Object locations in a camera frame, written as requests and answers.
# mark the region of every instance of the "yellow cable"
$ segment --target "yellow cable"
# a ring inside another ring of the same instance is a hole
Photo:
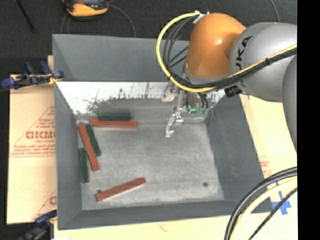
[[[264,192],[263,194],[261,194],[257,199],[255,199],[244,211],[243,213],[239,216],[238,220],[236,221],[233,231],[230,235],[230,240],[236,239],[236,235],[237,235],[237,230],[240,228],[240,225],[243,223],[243,221],[245,220],[245,218],[265,199],[267,199],[268,197],[270,197],[272,194],[274,194],[275,192],[278,192],[284,188],[290,187],[292,185],[297,184],[297,177],[283,182],[279,185],[276,185],[272,188],[270,188],[269,190],[267,190],[266,192]]]
[[[217,89],[217,87],[204,87],[204,88],[191,88],[191,87],[187,87],[183,84],[180,84],[178,81],[175,80],[175,78],[171,75],[171,73],[168,71],[168,69],[166,68],[162,58],[161,58],[161,53],[160,53],[160,44],[161,44],[161,40],[162,38],[164,37],[165,33],[167,32],[167,30],[173,25],[175,24],[176,22],[184,19],[184,18],[188,18],[188,17],[193,17],[193,16],[196,16],[196,15],[199,15],[200,12],[190,12],[190,13],[186,13],[186,14],[182,14],[174,19],[172,19],[171,21],[169,21],[169,23],[167,25],[164,26],[164,28],[162,29],[162,31],[160,32],[158,38],[157,38],[157,41],[156,41],[156,47],[155,47],[155,52],[156,52],[156,57],[157,57],[157,60],[160,64],[160,67],[162,68],[163,72],[166,74],[166,76],[176,85],[178,86],[179,88],[181,88],[182,90],[185,90],[187,92],[191,92],[191,93],[204,93],[204,92],[208,92],[208,91],[212,91],[212,90],[215,90]],[[297,44],[294,44],[288,48],[285,48],[271,56],[269,56],[267,59],[272,59],[273,57],[275,56],[278,56],[278,55],[281,55],[291,49],[294,49],[297,47]],[[229,79],[229,78],[232,78],[234,76],[237,76],[245,71],[248,71],[250,70],[251,68],[255,67],[256,65],[262,63],[266,61],[266,59],[262,59],[260,60],[259,62],[255,63],[255,64],[252,64],[251,66],[248,66],[234,74],[231,74],[229,75],[228,77],[226,77],[225,79]]]
[[[193,17],[196,15],[199,15],[199,12],[190,12],[190,13],[186,13],[183,15],[180,15],[174,19],[172,19],[171,21],[169,21],[169,23],[167,25],[164,26],[164,28],[161,30],[158,39],[156,41],[156,47],[155,47],[155,52],[156,52],[156,57],[158,59],[158,62],[160,64],[160,67],[162,68],[162,70],[164,71],[164,73],[166,74],[166,76],[179,88],[181,88],[182,90],[185,90],[187,92],[191,92],[191,93],[203,93],[203,92],[207,92],[207,91],[211,91],[213,88],[212,87],[207,87],[207,88],[190,88],[187,86],[184,86],[182,84],[180,84],[179,82],[177,82],[173,76],[170,74],[170,72],[167,70],[162,58],[161,58],[161,53],[160,53],[160,43],[161,40],[163,38],[163,36],[165,35],[165,33],[167,32],[167,30],[176,22],[184,19],[184,18],[189,18],[189,17]]]

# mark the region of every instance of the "black cable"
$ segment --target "black cable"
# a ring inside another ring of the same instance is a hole
[[[297,192],[298,188],[294,188],[291,190],[269,213],[267,217],[263,220],[263,222],[257,227],[257,229],[253,232],[248,240],[252,240],[255,235],[265,226],[265,224],[275,215],[275,213],[280,209],[280,207],[287,201],[295,192]]]
[[[200,99],[201,99],[201,108],[203,109],[205,107],[205,97],[203,96],[203,94],[201,92],[197,92],[197,94],[199,95]]]
[[[252,197],[256,197],[258,192],[260,192],[262,189],[264,189],[265,187],[267,187],[272,183],[297,176],[297,172],[298,172],[297,167],[292,167],[292,168],[288,168],[283,171],[277,172],[271,175],[270,177],[266,178],[265,180],[261,181],[249,193],[247,193],[245,197],[238,203],[238,205],[233,210],[230,216],[229,222],[225,230],[224,240],[230,239],[231,233],[234,230],[234,226],[240,214],[242,213],[246,205],[251,201]]]
[[[222,88],[226,88],[230,85],[234,85],[236,84],[237,82],[241,81],[242,79],[248,77],[249,75],[255,73],[256,71],[258,70],[261,70],[263,69],[264,67],[272,64],[272,63],[275,63],[275,62],[278,62],[284,58],[287,58],[287,57],[290,57],[294,54],[296,54],[298,51],[298,48],[297,47],[294,47],[282,54],[279,54],[279,55],[276,55],[272,58],[268,58],[262,62],[260,62],[259,64],[253,66],[252,68],[234,76],[234,77],[230,77],[230,78],[225,78],[225,79],[222,79],[222,80],[217,80],[217,81],[214,81],[214,82],[208,82],[208,83],[204,83],[204,84],[193,84],[189,81],[185,81],[185,79],[183,79],[181,76],[177,75],[176,73],[173,73],[169,70],[169,72],[171,73],[171,75],[173,76],[173,78],[179,82],[180,84],[182,84],[182,82],[184,82],[184,84],[186,83],[186,86],[189,87],[189,88],[210,88],[210,87],[214,87],[214,88],[217,88],[217,89],[222,89]]]
[[[25,20],[26,20],[27,23],[29,24],[29,27],[30,27],[31,32],[32,32],[33,34],[37,33],[38,30],[36,29],[36,27],[34,26],[34,24],[32,23],[32,21],[30,20],[30,18],[29,18],[29,16],[28,16],[28,14],[27,14],[27,12],[26,12],[23,4],[21,3],[21,1],[20,1],[20,0],[15,0],[15,1],[17,2],[17,4],[18,4],[18,6],[19,6],[19,8],[20,8],[20,10],[21,10],[21,12],[22,12]]]
[[[280,61],[284,58],[287,58],[287,57],[290,57],[290,56],[296,54],[298,51],[298,48],[294,47],[294,48],[292,48],[282,54],[276,55],[272,58],[266,58],[266,60],[260,62],[259,64],[253,66],[252,68],[250,68],[242,73],[239,73],[233,77],[230,77],[230,78],[225,78],[225,79],[221,79],[218,81],[208,82],[208,83],[203,83],[203,84],[194,84],[188,80],[185,80],[184,78],[182,78],[178,74],[172,72],[172,67],[174,67],[179,62],[184,60],[185,57],[180,59],[179,61],[175,62],[173,65],[170,65],[170,63],[169,63],[171,52],[172,52],[172,47],[173,47],[174,43],[177,41],[177,39],[179,38],[179,37],[177,38],[179,31],[181,30],[181,28],[185,24],[187,24],[192,19],[193,19],[193,17],[191,17],[189,19],[185,19],[184,21],[180,22],[177,26],[175,26],[173,28],[173,30],[169,33],[167,40],[165,41],[164,49],[163,49],[163,62],[166,65],[168,72],[179,84],[185,85],[186,87],[189,87],[189,88],[194,88],[194,89],[197,89],[197,88],[199,88],[199,89],[201,89],[201,88],[216,88],[216,89],[227,88],[231,85],[235,85],[236,83],[238,83],[242,79],[250,76],[251,74],[255,73],[258,70],[263,69],[266,66],[269,66],[272,63],[275,63],[277,61]]]
[[[182,62],[187,56],[183,56],[181,59],[177,60],[175,63],[170,65],[170,69],[172,69],[174,66]]]
[[[183,48],[181,51],[179,51],[173,58],[169,61],[169,63],[173,62],[176,58],[178,58],[183,52],[188,50],[189,45],[187,45],[185,48]]]
[[[168,49],[168,44],[173,41],[173,36],[176,36],[177,33],[178,33],[178,30],[180,30],[182,28],[183,25],[186,24],[186,22],[188,22],[189,20],[192,20],[194,18],[194,16],[190,19],[184,19],[182,20],[181,22],[179,22],[176,26],[174,26],[174,28],[169,32],[166,40],[165,40],[165,43],[164,43],[164,47],[163,47],[163,55],[162,55],[162,60],[163,60],[163,63],[166,65],[166,67],[168,66],[169,64],[169,60],[168,60],[168,54],[169,52],[167,51]]]
[[[121,12],[129,20],[131,27],[132,27],[132,30],[133,30],[133,37],[136,37],[137,36],[136,27],[135,27],[135,24],[133,23],[132,19],[129,17],[129,15],[126,14],[124,10],[120,9],[119,7],[117,7],[113,4],[109,4],[109,6],[118,10],[119,12]]]
[[[188,19],[185,19],[184,21],[181,22],[181,24],[177,27],[177,29],[175,30],[175,32],[173,33],[172,37],[171,37],[171,40],[170,40],[170,44],[169,44],[169,47],[168,47],[168,51],[167,51],[167,60],[168,62],[170,62],[170,57],[171,57],[171,53],[172,53],[172,48],[175,44],[175,42],[181,37],[181,35],[179,37],[177,37],[179,31],[186,25],[188,24],[190,21],[193,20],[193,17],[191,18],[188,18]],[[168,63],[168,71],[170,72],[171,71],[171,68],[170,68],[170,63]]]
[[[209,103],[208,103],[208,100],[207,100],[207,98],[206,98],[206,95],[205,94],[203,94],[202,92],[197,92],[198,93],[198,95],[200,96],[200,99],[201,99],[201,101],[202,101],[202,109],[204,109],[204,108],[209,108]]]

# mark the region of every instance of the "kuka logo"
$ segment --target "kuka logo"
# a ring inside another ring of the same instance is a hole
[[[249,41],[249,39],[252,38],[252,36],[248,36],[246,37],[245,39],[243,39],[242,41],[242,46],[243,46],[243,49],[241,50],[241,48],[238,49],[238,55],[236,57],[236,60],[238,62],[235,63],[235,66],[239,68],[239,70],[242,70],[242,67],[241,67],[241,64],[239,62],[242,61],[242,55],[244,54],[245,52],[245,49],[247,47],[247,42]]]
[[[46,131],[46,130],[42,130],[42,131],[27,131],[25,133],[25,137],[29,140],[33,140],[33,139],[53,139],[56,137],[56,132],[53,130],[50,131]]]

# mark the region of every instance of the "wooden block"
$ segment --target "wooden block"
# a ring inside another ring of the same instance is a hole
[[[138,121],[130,120],[130,121],[101,121],[96,118],[92,118],[89,121],[90,125],[94,127],[107,127],[107,128],[122,128],[122,129],[137,129]]]
[[[81,182],[88,183],[89,182],[89,170],[87,163],[87,151],[84,147],[79,148],[79,158],[80,158],[80,173],[81,173]]]
[[[132,181],[129,181],[127,183],[124,183],[122,185],[119,185],[119,186],[116,186],[116,187],[113,187],[113,188],[110,188],[106,191],[103,191],[101,193],[98,193],[95,195],[95,199],[97,201],[101,201],[103,199],[106,199],[106,198],[109,198],[109,197],[112,197],[114,195],[117,195],[119,193],[122,193],[124,191],[127,191],[127,190],[130,190],[132,188],[135,188],[135,187],[138,187],[142,184],[146,183],[146,179],[141,177],[141,178],[136,178]]]
[[[131,120],[131,112],[128,109],[99,107],[97,118],[100,121],[129,121]]]
[[[78,124],[78,130],[79,130],[81,139],[83,141],[83,145],[84,145],[84,147],[86,149],[86,153],[88,155],[89,162],[91,164],[92,170],[93,171],[97,171],[97,170],[100,169],[100,166],[99,166],[99,163],[98,163],[94,148],[93,148],[93,146],[91,144],[89,135],[87,133],[87,129],[86,129],[85,124],[84,123]]]
[[[93,147],[95,156],[96,157],[101,156],[100,147],[99,147],[97,138],[95,136],[94,130],[92,129],[92,126],[90,124],[86,124],[85,125],[85,129],[86,129],[86,132],[88,133],[88,136],[90,138],[90,142],[91,142],[91,145]]]

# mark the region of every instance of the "cardboard sheet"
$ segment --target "cardboard sheet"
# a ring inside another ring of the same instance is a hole
[[[10,91],[7,224],[57,207],[54,87]]]

